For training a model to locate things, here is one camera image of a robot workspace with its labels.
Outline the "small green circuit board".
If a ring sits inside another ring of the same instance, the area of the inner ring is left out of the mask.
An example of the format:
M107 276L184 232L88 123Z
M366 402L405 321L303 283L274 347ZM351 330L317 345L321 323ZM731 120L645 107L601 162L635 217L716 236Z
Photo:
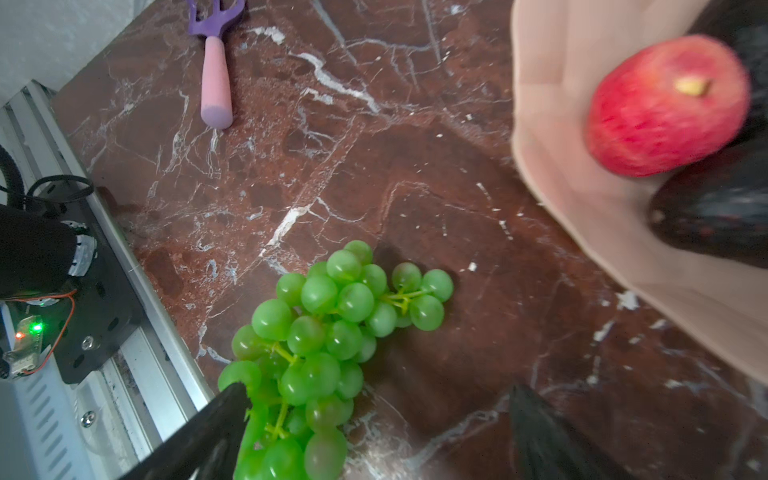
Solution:
M9 378L28 376L35 373L43 364L42 340L45 326L40 315L30 315L16 325L12 318L3 319L4 332L9 340L9 350L2 354L2 359L9 366Z

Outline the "pink wavy fruit bowl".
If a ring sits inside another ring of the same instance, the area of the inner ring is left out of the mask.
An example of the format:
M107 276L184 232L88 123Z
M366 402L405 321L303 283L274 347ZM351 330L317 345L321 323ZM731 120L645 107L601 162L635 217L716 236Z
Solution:
M685 33L702 1L516 2L511 12L518 171L579 247L724 361L767 379L767 273L672 248L645 221L663 183L615 175L584 141L600 81L641 49Z

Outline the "red fake apple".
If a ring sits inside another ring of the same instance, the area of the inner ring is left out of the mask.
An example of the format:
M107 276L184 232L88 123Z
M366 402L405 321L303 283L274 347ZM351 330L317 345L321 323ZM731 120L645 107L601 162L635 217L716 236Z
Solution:
M725 147L750 103L749 74L730 47L705 35L679 37L639 51L601 80L586 147L615 174L656 175Z

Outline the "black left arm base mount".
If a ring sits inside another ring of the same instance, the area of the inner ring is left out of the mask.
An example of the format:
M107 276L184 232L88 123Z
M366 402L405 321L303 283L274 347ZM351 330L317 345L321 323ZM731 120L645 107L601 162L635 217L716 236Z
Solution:
M44 215L78 223L79 231L98 242L96 258L86 275L62 287L64 293L75 292L76 305L62 299L37 310L46 327L44 344L59 341L53 357L62 380L78 384L110 359L147 315L86 200L50 204Z

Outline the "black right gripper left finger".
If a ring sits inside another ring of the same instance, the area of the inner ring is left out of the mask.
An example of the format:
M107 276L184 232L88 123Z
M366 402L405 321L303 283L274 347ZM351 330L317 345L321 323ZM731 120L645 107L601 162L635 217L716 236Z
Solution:
M229 385L122 479L231 479L251 407L246 386Z

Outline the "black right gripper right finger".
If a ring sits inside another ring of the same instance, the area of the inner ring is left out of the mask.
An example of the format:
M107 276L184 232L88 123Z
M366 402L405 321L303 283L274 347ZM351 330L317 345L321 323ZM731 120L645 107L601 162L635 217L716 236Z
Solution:
M508 412L516 464L524 479L633 477L530 387L511 387Z

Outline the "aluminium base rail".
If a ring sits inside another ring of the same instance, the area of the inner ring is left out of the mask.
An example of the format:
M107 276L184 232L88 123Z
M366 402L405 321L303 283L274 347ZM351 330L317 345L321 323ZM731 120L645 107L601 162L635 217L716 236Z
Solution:
M211 392L51 99L1 108L1 475L119 479Z

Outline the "green fake grape bunch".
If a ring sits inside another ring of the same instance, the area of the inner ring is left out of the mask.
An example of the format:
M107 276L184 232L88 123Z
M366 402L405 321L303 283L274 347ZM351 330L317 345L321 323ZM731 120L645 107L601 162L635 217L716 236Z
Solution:
M340 478L363 363L398 329L438 329L453 294L446 271L403 262L386 272L361 240L281 276L234 334L235 359L217 380L219 390L243 384L251 402L234 478Z

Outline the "purple pink toy rake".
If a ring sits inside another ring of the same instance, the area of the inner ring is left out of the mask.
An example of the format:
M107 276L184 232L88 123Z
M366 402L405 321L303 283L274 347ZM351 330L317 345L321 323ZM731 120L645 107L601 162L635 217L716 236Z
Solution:
M225 130L233 123L233 107L223 35L239 21L246 1L237 0L228 9L222 9L221 2L214 1L211 14L203 20L197 19L197 2L187 0L187 4L188 33L205 38L200 115L207 126Z

